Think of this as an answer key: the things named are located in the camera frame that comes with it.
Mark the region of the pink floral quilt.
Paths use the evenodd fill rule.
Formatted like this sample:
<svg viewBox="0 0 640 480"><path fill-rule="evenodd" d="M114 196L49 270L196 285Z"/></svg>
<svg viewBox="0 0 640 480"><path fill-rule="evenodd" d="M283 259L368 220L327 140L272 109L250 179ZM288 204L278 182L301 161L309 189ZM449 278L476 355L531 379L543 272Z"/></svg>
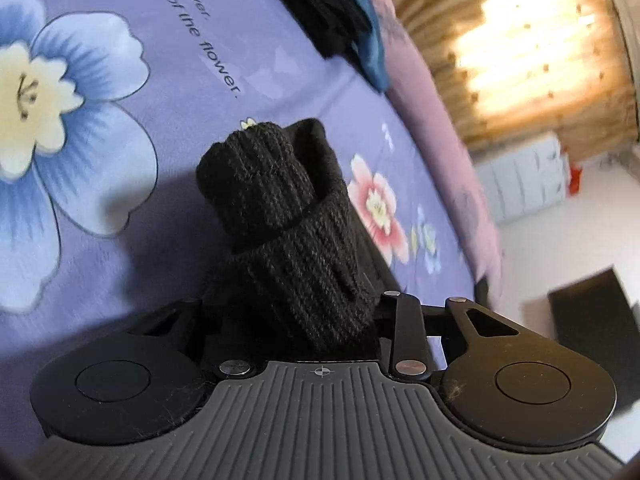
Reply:
<svg viewBox="0 0 640 480"><path fill-rule="evenodd" d="M475 301L495 309L503 290L499 232L470 154L454 130L422 54L392 0L372 0L382 34L387 96L430 170L475 281Z"/></svg>

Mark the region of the folded black and teal clothes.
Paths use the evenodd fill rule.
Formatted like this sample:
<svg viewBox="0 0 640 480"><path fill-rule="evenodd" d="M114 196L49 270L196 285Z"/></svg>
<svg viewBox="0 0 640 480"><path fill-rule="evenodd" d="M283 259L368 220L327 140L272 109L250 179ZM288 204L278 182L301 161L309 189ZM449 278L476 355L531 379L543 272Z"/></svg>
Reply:
<svg viewBox="0 0 640 480"><path fill-rule="evenodd" d="M376 91L390 85L372 0L281 0L324 58L341 56Z"/></svg>

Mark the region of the beige curtain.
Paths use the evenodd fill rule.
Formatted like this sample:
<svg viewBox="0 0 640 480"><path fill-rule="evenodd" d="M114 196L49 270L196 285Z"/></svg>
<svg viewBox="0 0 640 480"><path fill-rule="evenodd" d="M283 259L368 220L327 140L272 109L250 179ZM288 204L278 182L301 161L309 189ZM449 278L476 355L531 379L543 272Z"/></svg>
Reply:
<svg viewBox="0 0 640 480"><path fill-rule="evenodd" d="M634 76L613 0L393 0L473 152L555 133L573 160L634 142Z"/></svg>

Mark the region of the black knit pants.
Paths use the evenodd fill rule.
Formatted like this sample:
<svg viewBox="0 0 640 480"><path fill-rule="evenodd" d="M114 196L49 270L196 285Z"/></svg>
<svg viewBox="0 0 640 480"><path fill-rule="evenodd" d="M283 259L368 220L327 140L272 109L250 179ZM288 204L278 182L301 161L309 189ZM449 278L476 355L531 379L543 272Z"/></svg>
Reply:
<svg viewBox="0 0 640 480"><path fill-rule="evenodd" d="M229 242L195 321L207 350L243 360L374 355L378 300L398 283L321 122L235 131L205 153L196 180Z"/></svg>

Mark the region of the white radiator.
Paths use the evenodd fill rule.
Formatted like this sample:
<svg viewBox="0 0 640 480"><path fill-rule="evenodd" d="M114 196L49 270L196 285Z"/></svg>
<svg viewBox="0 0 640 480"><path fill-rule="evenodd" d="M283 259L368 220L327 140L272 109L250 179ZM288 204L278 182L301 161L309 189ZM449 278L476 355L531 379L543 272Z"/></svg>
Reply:
<svg viewBox="0 0 640 480"><path fill-rule="evenodd" d="M553 131L479 154L473 164L497 224L529 216L567 198L570 164Z"/></svg>

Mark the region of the dark box on floor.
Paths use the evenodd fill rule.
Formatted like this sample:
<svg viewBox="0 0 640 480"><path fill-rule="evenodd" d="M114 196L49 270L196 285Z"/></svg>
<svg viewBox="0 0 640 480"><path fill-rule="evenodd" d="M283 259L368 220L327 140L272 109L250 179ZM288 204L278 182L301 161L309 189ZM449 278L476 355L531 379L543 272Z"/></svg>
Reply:
<svg viewBox="0 0 640 480"><path fill-rule="evenodd" d="M639 400L639 329L612 268L548 293L555 337L602 366L617 389L616 410Z"/></svg>

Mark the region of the purple floral bed sheet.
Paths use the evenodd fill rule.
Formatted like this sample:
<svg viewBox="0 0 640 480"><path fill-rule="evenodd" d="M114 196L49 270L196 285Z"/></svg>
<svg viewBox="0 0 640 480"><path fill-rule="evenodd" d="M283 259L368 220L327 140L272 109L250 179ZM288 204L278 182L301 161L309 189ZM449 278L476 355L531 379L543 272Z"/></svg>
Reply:
<svg viewBox="0 0 640 480"><path fill-rule="evenodd" d="M279 0L1 0L1 447L43 433L32 378L119 318L198 296L224 233L202 155L317 118L344 177L390 191L381 245L427 304L473 274L393 105L324 58Z"/></svg>

